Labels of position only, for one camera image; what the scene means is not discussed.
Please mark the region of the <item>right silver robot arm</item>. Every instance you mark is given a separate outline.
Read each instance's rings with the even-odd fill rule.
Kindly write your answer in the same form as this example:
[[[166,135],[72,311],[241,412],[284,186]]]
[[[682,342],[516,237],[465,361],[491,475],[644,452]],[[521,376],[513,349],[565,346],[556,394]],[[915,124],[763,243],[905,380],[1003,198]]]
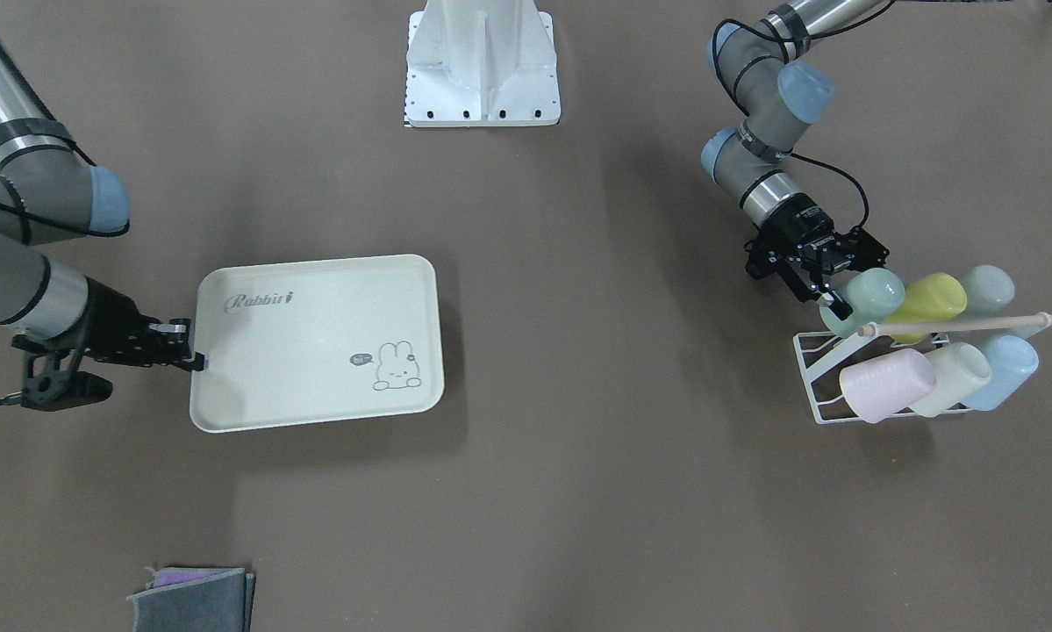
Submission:
[[[0,40],[0,327],[33,355],[203,369],[187,320],[146,317],[127,295],[39,249],[129,227],[119,176],[81,150]]]

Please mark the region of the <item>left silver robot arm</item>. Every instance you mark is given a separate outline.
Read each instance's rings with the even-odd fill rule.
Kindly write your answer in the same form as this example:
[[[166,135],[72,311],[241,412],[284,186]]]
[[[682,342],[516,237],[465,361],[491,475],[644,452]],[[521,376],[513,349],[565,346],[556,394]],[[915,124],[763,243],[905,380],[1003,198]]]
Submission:
[[[820,301],[839,320],[852,307],[832,277],[883,267],[887,248],[862,224],[839,232],[781,164],[834,99],[831,80],[806,53],[886,9],[882,1],[787,1],[755,25],[722,21],[707,45],[719,84],[745,118],[707,141],[701,161],[757,228],[747,273],[780,276],[803,303]]]

